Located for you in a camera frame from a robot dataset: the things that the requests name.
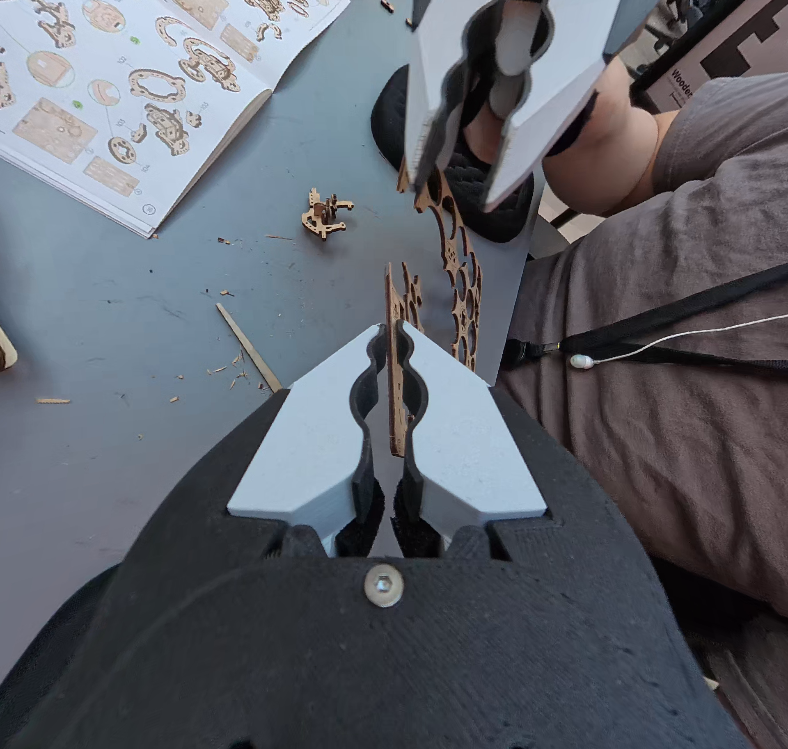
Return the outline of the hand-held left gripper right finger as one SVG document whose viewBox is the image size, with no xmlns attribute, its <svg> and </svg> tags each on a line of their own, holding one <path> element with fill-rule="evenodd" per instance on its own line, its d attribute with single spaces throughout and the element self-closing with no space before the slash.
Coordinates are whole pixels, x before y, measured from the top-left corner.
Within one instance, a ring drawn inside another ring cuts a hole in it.
<svg viewBox="0 0 788 749">
<path fill-rule="evenodd" d="M 439 557 L 461 527 L 542 518 L 545 499 L 485 380 L 408 322 L 396 324 L 408 422 L 394 532 L 405 557 Z"/>
</svg>

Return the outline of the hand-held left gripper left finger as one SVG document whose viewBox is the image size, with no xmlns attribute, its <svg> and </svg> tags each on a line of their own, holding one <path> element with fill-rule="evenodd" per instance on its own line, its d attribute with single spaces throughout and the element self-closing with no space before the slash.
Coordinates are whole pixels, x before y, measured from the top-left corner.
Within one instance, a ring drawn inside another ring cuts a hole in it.
<svg viewBox="0 0 788 749">
<path fill-rule="evenodd" d="M 376 478 L 367 416 L 379 400 L 385 326 L 374 324 L 289 389 L 227 503 L 239 518 L 316 531 L 329 557 L 371 512 Z"/>
</svg>

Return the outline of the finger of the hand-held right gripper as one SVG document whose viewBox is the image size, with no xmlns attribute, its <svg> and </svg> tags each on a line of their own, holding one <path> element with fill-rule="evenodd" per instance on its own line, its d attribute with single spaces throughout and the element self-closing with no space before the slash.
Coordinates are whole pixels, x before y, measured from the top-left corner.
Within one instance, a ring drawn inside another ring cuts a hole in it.
<svg viewBox="0 0 788 749">
<path fill-rule="evenodd" d="M 603 50 L 621 0 L 546 0 L 552 32 L 527 74 L 527 93 L 508 116 L 484 211 L 511 193 L 586 104 L 604 67 Z"/>
<path fill-rule="evenodd" d="M 473 66 L 492 46 L 504 0 L 413 0 L 407 174 L 419 193 L 451 157 Z"/>
</svg>

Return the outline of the plywood sheet with round holes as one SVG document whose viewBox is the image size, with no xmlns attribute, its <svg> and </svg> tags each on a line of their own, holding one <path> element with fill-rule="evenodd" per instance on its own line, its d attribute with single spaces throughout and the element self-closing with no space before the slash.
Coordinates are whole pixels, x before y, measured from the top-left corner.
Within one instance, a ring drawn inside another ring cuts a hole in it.
<svg viewBox="0 0 788 749">
<path fill-rule="evenodd" d="M 483 273 L 444 173 L 435 169 L 422 190 L 415 193 L 415 209 L 419 213 L 430 211 L 438 223 L 442 267 L 453 291 L 451 315 L 456 334 L 451 353 L 475 372 Z"/>
</svg>

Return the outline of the narrow plywood part piece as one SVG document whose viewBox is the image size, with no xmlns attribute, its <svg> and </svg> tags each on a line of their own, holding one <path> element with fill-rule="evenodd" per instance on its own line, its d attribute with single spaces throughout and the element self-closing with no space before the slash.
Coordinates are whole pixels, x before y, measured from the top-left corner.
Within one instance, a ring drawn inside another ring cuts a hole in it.
<svg viewBox="0 0 788 749">
<path fill-rule="evenodd" d="M 402 458 L 405 455 L 406 435 L 409 412 L 403 403 L 403 369 L 398 361 L 396 322 L 411 323 L 417 330 L 424 332 L 420 311 L 422 306 L 421 282 L 419 277 L 411 276 L 407 265 L 402 263 L 405 293 L 396 290 L 392 275 L 392 264 L 385 272 L 387 376 L 389 396 L 389 448 L 391 454 Z"/>
</svg>

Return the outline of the person's right forearm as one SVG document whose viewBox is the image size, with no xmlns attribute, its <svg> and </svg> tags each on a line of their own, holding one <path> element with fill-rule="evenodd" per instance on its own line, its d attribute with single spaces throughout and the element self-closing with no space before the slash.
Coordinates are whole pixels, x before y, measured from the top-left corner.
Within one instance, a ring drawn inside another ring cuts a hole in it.
<svg viewBox="0 0 788 749">
<path fill-rule="evenodd" d="M 633 106 L 630 82 L 616 57 L 597 81 L 595 106 L 576 141 L 542 162 L 547 185 L 576 212 L 608 217 L 655 193 L 655 160 L 678 111 L 654 115 Z"/>
</svg>

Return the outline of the small wooden model assembly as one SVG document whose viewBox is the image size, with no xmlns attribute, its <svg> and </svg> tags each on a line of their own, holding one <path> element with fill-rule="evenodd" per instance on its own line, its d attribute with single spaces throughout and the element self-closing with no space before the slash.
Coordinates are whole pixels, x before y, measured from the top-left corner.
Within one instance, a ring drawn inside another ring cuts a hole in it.
<svg viewBox="0 0 788 749">
<path fill-rule="evenodd" d="M 309 232 L 326 242 L 328 236 L 335 232 L 347 229 L 346 223 L 337 219 L 339 210 L 351 211 L 355 203 L 349 200 L 338 200 L 335 194 L 330 194 L 327 199 L 322 199 L 316 187 L 309 192 L 309 209 L 301 216 L 302 226 Z"/>
</svg>

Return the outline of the person's right hand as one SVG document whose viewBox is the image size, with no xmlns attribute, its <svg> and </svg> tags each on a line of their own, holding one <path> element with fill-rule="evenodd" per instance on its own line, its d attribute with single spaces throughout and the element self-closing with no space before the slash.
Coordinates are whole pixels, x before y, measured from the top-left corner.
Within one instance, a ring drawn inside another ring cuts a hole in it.
<svg viewBox="0 0 788 749">
<path fill-rule="evenodd" d="M 484 102 L 474 119 L 463 127 L 463 137 L 474 158 L 483 165 L 495 164 L 505 120 Z"/>
</svg>

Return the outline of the thin wooden stick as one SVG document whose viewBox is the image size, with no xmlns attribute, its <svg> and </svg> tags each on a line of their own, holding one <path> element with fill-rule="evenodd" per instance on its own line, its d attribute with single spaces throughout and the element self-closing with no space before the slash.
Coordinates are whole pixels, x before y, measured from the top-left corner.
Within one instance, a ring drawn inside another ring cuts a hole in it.
<svg viewBox="0 0 788 749">
<path fill-rule="evenodd" d="M 266 364 L 261 357 L 259 351 L 254 347 L 248 337 L 243 333 L 239 325 L 233 320 L 229 312 L 224 308 L 221 302 L 215 304 L 217 311 L 222 316 L 225 323 L 229 326 L 231 332 L 237 338 L 241 348 L 245 354 L 251 359 L 254 367 L 258 370 L 261 379 L 272 392 L 282 390 L 281 381 L 273 373 L 273 370 Z"/>
</svg>

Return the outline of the black and white sign board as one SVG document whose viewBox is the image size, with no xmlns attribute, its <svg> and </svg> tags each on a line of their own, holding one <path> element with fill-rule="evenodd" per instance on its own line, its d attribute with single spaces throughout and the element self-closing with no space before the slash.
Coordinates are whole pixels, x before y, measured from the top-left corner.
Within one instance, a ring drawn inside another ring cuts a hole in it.
<svg viewBox="0 0 788 749">
<path fill-rule="evenodd" d="M 787 0 L 660 0 L 621 54 L 635 103 L 679 110 L 720 77 L 784 73 Z"/>
</svg>

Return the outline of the black padded wrist rest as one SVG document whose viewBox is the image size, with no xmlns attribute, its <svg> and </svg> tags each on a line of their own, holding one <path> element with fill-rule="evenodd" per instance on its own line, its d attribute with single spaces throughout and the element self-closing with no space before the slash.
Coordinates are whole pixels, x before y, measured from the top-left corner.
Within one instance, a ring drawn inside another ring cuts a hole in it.
<svg viewBox="0 0 788 749">
<path fill-rule="evenodd" d="M 373 141 L 385 160 L 398 171 L 404 153 L 408 65 L 397 69 L 380 92 L 370 115 Z M 492 242 L 509 242 L 524 228 L 534 193 L 528 179 L 492 212 L 484 212 L 481 198 L 489 164 L 476 158 L 463 135 L 458 136 L 444 177 L 464 224 Z"/>
</svg>

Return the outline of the person in grey shirt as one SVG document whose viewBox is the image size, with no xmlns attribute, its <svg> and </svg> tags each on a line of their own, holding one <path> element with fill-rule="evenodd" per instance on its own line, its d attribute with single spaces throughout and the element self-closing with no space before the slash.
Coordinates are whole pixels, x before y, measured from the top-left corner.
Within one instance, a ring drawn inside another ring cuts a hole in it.
<svg viewBox="0 0 788 749">
<path fill-rule="evenodd" d="M 646 199 L 524 270 L 509 335 L 554 343 L 786 265 L 786 74 L 705 83 Z M 498 384 L 591 472 L 647 550 L 786 616 L 786 375 L 548 354 Z"/>
</svg>

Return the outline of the open instruction booklet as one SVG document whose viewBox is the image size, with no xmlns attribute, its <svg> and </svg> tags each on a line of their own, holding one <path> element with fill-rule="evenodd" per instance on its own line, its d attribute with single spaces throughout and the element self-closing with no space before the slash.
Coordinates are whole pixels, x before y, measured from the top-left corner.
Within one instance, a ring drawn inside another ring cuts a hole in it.
<svg viewBox="0 0 788 749">
<path fill-rule="evenodd" d="M 2 158 L 150 237 L 348 0 L 2 0 Z"/>
</svg>

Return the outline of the scattered wood splinters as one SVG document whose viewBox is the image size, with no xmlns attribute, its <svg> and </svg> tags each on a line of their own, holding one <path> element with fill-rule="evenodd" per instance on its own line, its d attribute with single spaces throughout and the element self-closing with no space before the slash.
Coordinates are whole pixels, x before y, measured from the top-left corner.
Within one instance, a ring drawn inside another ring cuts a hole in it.
<svg viewBox="0 0 788 749">
<path fill-rule="evenodd" d="M 82 284 L 51 297 L 53 361 L 37 406 L 62 407 L 85 439 L 163 439 L 234 425 L 272 392 L 215 304 L 221 302 L 284 387 L 291 335 L 284 287 L 296 238 L 181 244 L 172 235 L 89 259 Z"/>
</svg>

